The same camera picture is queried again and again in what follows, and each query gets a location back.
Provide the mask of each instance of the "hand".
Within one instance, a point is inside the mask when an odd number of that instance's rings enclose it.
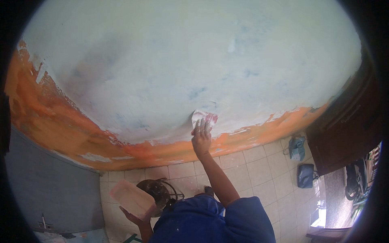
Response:
[[[130,214],[129,212],[127,212],[127,210],[125,210],[124,208],[122,208],[121,206],[119,206],[120,210],[124,213],[124,215],[126,216],[126,218],[133,222],[134,224],[136,224],[139,228],[143,227],[143,226],[148,226],[150,225],[150,219],[149,220],[146,220],[146,221],[142,221],[140,219],[138,219],[137,217],[135,217],[134,215]]]
[[[197,158],[209,153],[211,146],[211,134],[209,133],[209,122],[205,119],[197,121],[196,127],[192,132],[192,145]]]

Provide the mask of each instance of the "motorcycle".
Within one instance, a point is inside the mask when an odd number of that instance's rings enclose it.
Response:
[[[346,166],[346,198],[350,201],[364,195],[367,190],[366,161],[368,161],[368,156],[369,155],[367,155],[366,158],[361,158]]]

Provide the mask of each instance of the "tile floor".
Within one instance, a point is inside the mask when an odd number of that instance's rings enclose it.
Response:
[[[324,179],[315,180],[312,189],[297,187],[297,166],[301,163],[283,154],[289,138],[242,152],[215,157],[217,164],[231,180],[241,197],[257,196],[273,225],[277,242],[305,243],[310,226],[325,224]],[[305,158],[302,163],[314,164],[305,142]],[[193,197],[210,185],[199,161],[131,171],[110,171],[100,177],[100,193],[106,232],[111,243],[123,242],[131,234],[139,235],[135,224],[125,218],[108,195],[120,180],[134,184],[145,179],[166,177],[176,190]],[[152,226],[158,218],[152,218]]]

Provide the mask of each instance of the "orange paint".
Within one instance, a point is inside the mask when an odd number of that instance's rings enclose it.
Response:
[[[191,142],[152,146],[145,141],[130,145],[119,142],[115,134],[102,131],[62,93],[47,72],[39,84],[36,83],[39,70],[28,61],[30,55],[25,46],[21,41],[21,49],[13,54],[5,91],[10,96],[12,124],[34,142],[97,170],[129,170],[197,160]],[[212,141],[210,152],[213,156],[221,156],[289,136],[307,127],[327,106],[313,113],[311,108],[301,107],[274,121],[270,121],[271,115],[261,126],[242,128],[246,130],[244,132],[224,133]],[[112,162],[81,157],[87,153],[109,158]],[[133,158],[113,159],[127,156]]]

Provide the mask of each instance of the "person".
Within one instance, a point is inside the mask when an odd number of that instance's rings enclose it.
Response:
[[[206,193],[177,201],[165,208],[151,228],[150,220],[142,221],[120,208],[128,220],[139,227],[145,243],[162,242],[270,242],[275,243],[272,224],[258,197],[240,198],[238,192],[209,153],[209,124],[197,121],[192,144],[204,166],[211,188]]]

